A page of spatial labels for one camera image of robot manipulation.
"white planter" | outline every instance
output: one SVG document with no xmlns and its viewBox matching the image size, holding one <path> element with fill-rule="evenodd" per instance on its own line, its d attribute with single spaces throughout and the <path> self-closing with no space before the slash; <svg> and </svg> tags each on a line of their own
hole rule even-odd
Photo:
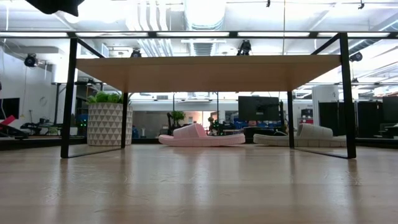
<svg viewBox="0 0 398 224">
<path fill-rule="evenodd" d="M 88 106 L 87 144 L 120 146 L 122 139 L 123 105 L 94 103 Z M 131 144 L 132 106 L 127 107 L 126 145 Z"/>
</svg>

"black monitor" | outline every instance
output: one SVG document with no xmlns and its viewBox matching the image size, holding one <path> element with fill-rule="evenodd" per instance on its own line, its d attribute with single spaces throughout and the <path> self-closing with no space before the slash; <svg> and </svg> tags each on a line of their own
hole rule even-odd
<svg viewBox="0 0 398 224">
<path fill-rule="evenodd" d="M 245 121 L 279 121 L 278 97 L 239 96 L 239 119 Z"/>
<path fill-rule="evenodd" d="M 383 115 L 386 122 L 398 122 L 398 96 L 383 97 Z"/>
<path fill-rule="evenodd" d="M 4 117 L 3 111 L 0 108 L 0 119 L 6 119 L 11 115 L 15 119 L 19 119 L 19 98 L 0 99 L 0 105 L 1 103 L 6 117 Z"/>
</svg>

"ceiling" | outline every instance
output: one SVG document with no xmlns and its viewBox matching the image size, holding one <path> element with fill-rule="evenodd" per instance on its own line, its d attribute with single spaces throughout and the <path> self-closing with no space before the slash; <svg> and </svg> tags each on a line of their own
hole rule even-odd
<svg viewBox="0 0 398 224">
<path fill-rule="evenodd" d="M 126 18 L 131 14 L 131 1 L 86 0 L 95 1 L 95 8 L 90 11 L 81 10 L 80 21 L 76 18 L 58 12 L 45 15 L 23 0 L 0 1 L 1 30 L 129 30 Z M 164 0 L 166 5 L 165 21 L 169 30 L 185 30 L 184 0 Z M 135 1 L 138 11 L 146 2 L 146 14 L 149 30 L 150 4 L 152 1 Z M 226 0 L 223 26 L 221 30 L 319 30 L 319 31 L 378 31 L 398 20 L 398 0 L 367 0 L 363 9 L 358 9 L 360 0 L 271 0 L 270 7 L 261 0 Z M 209 16 L 211 4 L 206 11 L 198 11 L 203 17 Z M 92 47 L 100 50 L 104 44 L 109 48 L 110 57 L 129 57 L 133 48 L 141 48 L 137 39 L 95 39 L 86 40 Z M 189 44 L 183 44 L 180 39 L 171 39 L 174 56 L 190 55 Z M 214 55 L 236 55 L 236 49 L 241 39 L 220 40 L 216 44 Z M 350 46 L 359 40 L 351 40 Z M 252 39 L 253 55 L 278 54 L 310 54 L 326 42 L 324 39 Z M 58 47 L 68 54 L 68 40 L 7 40 L 10 47 Z M 398 78 L 396 67 L 396 47 L 398 40 L 382 40 L 364 49 L 361 53 L 364 59 L 351 64 L 353 78 L 360 82 L 379 82 L 387 80 L 395 82 Z M 338 43 L 324 50 L 323 54 L 338 54 Z M 339 68 L 328 72 L 314 82 L 336 83 L 341 81 Z M 373 95 L 379 86 L 368 85 L 358 88 L 361 94 Z M 307 95 L 311 86 L 303 86 L 297 93 Z"/>
</svg>

